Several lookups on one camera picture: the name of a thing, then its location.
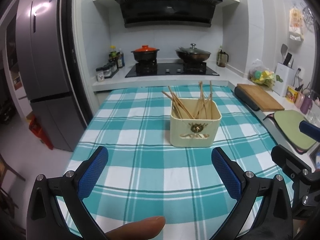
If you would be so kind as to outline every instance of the metal bolt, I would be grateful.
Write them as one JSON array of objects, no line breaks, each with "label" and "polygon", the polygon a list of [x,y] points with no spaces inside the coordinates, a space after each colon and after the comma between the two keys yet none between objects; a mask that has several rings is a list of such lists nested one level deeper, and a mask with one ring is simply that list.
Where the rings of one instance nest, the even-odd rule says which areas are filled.
[{"label": "metal bolt", "polygon": [[44,176],[42,174],[37,176],[37,180],[43,180]]},{"label": "metal bolt", "polygon": [[302,202],[303,202],[305,205],[307,204],[307,202],[308,202],[308,196],[307,196],[307,195],[303,196]]},{"label": "metal bolt", "polygon": [[309,174],[309,171],[306,170],[306,169],[303,169],[303,170],[302,170],[302,173],[307,176],[307,175]]},{"label": "metal bolt", "polygon": [[283,177],[282,177],[281,175],[277,174],[277,175],[276,175],[276,179],[279,180],[279,181],[281,181],[281,180],[283,180]]},{"label": "metal bolt", "polygon": [[245,173],[245,175],[248,177],[248,178],[252,178],[254,176],[254,173],[252,171],[247,171]]},{"label": "metal bolt", "polygon": [[71,178],[75,174],[74,171],[67,171],[66,172],[66,177]]}]

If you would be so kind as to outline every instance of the black range hood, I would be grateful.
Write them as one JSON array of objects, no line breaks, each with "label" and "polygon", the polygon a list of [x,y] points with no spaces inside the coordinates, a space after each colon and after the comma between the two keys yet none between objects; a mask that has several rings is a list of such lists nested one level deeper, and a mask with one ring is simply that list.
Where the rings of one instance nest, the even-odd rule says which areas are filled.
[{"label": "black range hood", "polygon": [[222,0],[115,0],[124,26],[193,25],[211,27],[216,5]]}]

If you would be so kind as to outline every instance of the green cutting board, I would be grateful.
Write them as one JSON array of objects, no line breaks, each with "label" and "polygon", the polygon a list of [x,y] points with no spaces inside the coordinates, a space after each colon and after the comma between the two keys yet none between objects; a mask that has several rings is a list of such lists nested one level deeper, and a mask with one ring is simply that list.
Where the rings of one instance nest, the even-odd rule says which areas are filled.
[{"label": "green cutting board", "polygon": [[316,141],[300,132],[299,125],[305,117],[295,110],[277,111],[274,118],[287,138],[297,147],[307,151]]}]

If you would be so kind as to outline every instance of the cutting board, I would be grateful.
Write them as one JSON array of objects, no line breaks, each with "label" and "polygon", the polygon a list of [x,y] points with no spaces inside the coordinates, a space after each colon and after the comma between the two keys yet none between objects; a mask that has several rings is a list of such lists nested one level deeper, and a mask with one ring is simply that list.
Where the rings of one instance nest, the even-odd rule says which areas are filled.
[{"label": "cutting board", "polygon": [[271,95],[265,92],[261,87],[257,85],[238,84],[238,87],[247,93],[250,99],[256,103],[257,106],[263,112],[273,112],[284,110]]}]

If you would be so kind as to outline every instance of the table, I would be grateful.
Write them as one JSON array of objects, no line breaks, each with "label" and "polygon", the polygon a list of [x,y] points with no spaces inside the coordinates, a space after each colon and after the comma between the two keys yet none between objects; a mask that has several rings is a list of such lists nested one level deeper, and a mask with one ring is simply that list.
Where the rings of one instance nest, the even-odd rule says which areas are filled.
[{"label": "table", "polygon": [[[170,100],[167,87],[114,90],[83,134],[66,169],[75,170],[99,145],[109,161],[93,192],[84,199],[103,231],[150,216],[163,215],[166,225],[156,239],[209,239],[231,212],[231,199],[211,163],[221,147],[244,171],[259,177],[281,174],[293,199],[291,180],[271,160],[276,145],[259,119],[228,87],[213,87],[222,114],[210,148],[176,148],[170,144]],[[180,98],[199,97],[198,86],[175,86]],[[209,86],[204,86],[206,96]],[[258,198],[242,232],[249,230]],[[70,230],[79,234],[65,204],[58,199]]]}]

